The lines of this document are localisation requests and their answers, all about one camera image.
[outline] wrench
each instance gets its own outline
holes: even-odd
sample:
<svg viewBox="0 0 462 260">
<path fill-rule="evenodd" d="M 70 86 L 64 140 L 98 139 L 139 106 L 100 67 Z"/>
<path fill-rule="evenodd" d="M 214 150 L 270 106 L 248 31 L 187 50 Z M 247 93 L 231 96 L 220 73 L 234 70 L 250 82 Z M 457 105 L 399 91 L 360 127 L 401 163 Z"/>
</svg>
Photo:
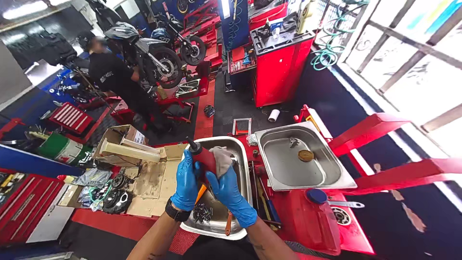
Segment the wrench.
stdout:
<svg viewBox="0 0 462 260">
<path fill-rule="evenodd" d="M 327 203 L 332 206 L 344 206 L 350 208 L 364 208 L 364 204 L 354 201 L 331 201 L 328 200 Z"/>
</svg>

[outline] window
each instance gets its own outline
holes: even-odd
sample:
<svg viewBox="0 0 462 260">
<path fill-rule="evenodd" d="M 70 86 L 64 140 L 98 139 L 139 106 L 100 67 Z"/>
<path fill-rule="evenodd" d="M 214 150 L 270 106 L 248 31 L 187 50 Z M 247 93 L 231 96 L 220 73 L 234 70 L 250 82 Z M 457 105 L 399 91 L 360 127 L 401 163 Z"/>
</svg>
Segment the window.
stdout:
<svg viewBox="0 0 462 260">
<path fill-rule="evenodd" d="M 319 2 L 325 10 L 327 1 Z M 462 157 L 461 6 L 462 0 L 371 1 L 363 8 L 372 12 L 351 17 L 350 24 L 358 18 L 363 25 L 340 58 L 456 157 Z"/>
</svg>

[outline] orange handle tool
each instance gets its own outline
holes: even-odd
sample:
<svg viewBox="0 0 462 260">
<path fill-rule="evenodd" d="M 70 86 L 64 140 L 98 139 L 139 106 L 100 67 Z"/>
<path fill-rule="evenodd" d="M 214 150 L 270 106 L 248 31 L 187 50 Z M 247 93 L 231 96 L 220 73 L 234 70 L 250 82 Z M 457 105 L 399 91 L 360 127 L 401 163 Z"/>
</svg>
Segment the orange handle tool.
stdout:
<svg viewBox="0 0 462 260">
<path fill-rule="evenodd" d="M 199 193 L 197 194 L 196 203 L 194 203 L 194 205 L 197 204 L 197 202 L 199 201 L 199 199 L 202 197 L 202 195 L 204 194 L 206 190 L 207 190 L 207 187 L 204 184 L 202 184 L 201 189 L 199 190 Z"/>
<path fill-rule="evenodd" d="M 226 221 L 226 228 L 225 228 L 225 235 L 230 235 L 231 233 L 231 220 L 232 220 L 232 213 L 228 210 L 228 221 Z"/>
</svg>

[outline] blue lid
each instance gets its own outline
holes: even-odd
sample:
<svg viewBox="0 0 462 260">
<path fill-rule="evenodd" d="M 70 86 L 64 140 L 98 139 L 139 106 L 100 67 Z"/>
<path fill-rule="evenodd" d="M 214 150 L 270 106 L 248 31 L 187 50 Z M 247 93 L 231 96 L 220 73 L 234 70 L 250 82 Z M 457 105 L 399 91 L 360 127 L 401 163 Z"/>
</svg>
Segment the blue lid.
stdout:
<svg viewBox="0 0 462 260">
<path fill-rule="evenodd" d="M 314 203 L 323 204 L 327 201 L 327 195 L 320 189 L 310 189 L 306 191 L 306 197 Z"/>
</svg>

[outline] grey rag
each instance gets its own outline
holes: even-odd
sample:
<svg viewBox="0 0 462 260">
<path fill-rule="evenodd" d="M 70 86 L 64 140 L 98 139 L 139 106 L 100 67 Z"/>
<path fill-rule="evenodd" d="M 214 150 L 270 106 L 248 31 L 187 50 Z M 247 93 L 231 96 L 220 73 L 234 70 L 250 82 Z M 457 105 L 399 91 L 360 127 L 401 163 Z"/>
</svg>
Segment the grey rag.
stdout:
<svg viewBox="0 0 462 260">
<path fill-rule="evenodd" d="M 217 165 L 216 173 L 217 179 L 219 179 L 223 174 L 225 174 L 229 167 L 233 164 L 233 159 L 231 159 L 232 152 L 226 150 L 226 147 L 215 146 L 209 150 L 215 156 L 215 162 Z"/>
</svg>

